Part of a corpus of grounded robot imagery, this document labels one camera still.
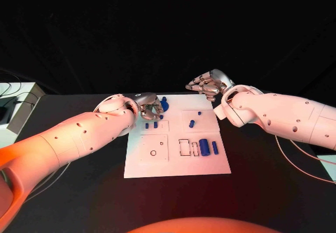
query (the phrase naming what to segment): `dark table surface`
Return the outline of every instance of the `dark table surface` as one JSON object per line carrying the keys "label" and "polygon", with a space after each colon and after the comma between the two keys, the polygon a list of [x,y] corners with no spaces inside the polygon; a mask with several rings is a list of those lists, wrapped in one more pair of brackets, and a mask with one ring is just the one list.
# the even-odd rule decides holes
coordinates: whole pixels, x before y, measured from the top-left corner
{"label": "dark table surface", "polygon": [[[107,96],[43,96],[17,141],[92,111]],[[257,125],[237,128],[225,119],[219,127],[232,174],[124,179],[126,135],[71,163],[56,183],[23,205],[4,232],[126,232],[193,216],[240,219],[281,232],[335,232],[335,184],[291,166],[274,136]],[[320,162],[290,141],[280,143],[300,168],[330,179]]]}

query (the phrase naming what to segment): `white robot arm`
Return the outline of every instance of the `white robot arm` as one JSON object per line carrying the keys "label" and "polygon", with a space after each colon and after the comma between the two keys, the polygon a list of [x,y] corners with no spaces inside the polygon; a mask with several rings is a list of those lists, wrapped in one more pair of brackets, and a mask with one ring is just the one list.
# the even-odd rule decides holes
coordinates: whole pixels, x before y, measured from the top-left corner
{"label": "white robot arm", "polygon": [[186,88],[205,93],[209,101],[222,93],[215,114],[237,127],[255,123],[273,135],[336,150],[336,108],[302,97],[264,94],[253,86],[235,85],[218,69],[193,79]]}
{"label": "white robot arm", "polygon": [[139,117],[159,120],[163,108],[154,93],[108,97],[49,130],[0,149],[0,232],[9,225],[36,184],[59,167],[103,148],[136,127]]}

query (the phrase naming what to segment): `black wall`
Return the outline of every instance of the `black wall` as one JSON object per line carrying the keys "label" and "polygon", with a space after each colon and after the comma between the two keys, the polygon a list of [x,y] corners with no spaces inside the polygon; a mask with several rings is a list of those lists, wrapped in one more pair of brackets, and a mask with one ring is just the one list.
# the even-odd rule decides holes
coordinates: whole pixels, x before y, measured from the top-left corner
{"label": "black wall", "polygon": [[238,84],[336,106],[325,91],[335,91],[332,6],[29,3],[0,17],[0,69],[48,93],[185,91],[218,68]]}

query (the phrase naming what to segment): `robotic hand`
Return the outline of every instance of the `robotic hand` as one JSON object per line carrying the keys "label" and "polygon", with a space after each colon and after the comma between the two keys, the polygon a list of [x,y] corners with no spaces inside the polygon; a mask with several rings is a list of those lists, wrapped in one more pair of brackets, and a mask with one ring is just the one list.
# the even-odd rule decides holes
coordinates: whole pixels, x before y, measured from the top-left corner
{"label": "robotic hand", "polygon": [[195,78],[186,88],[205,93],[209,101],[222,94],[214,111],[237,127],[255,123],[273,135],[336,150],[336,108],[302,97],[264,94],[253,86],[235,85],[218,69]]}
{"label": "robotic hand", "polygon": [[82,113],[49,130],[0,149],[0,232],[9,225],[36,184],[65,164],[104,147],[136,127],[139,117],[159,120],[162,104],[154,93],[110,96],[94,112]]}

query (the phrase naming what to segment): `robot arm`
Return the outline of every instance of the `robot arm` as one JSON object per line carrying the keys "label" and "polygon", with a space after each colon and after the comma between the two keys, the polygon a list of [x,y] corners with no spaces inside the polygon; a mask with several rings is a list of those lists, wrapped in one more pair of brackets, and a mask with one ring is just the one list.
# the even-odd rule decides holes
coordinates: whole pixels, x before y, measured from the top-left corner
{"label": "robot arm", "polygon": [[186,88],[205,94],[209,89],[222,93],[215,108],[219,119],[228,118],[237,127],[255,123],[273,135],[336,150],[336,108],[302,97],[264,94],[253,86],[235,85],[216,69],[206,74],[206,82],[214,85],[208,87],[198,77]]}
{"label": "robot arm", "polygon": [[43,177],[126,135],[136,127],[139,112],[144,119],[160,119],[163,109],[154,93],[141,93],[131,98],[113,95],[94,112],[74,116],[41,134],[0,149],[0,170],[12,181],[9,187],[0,177],[0,232]]}

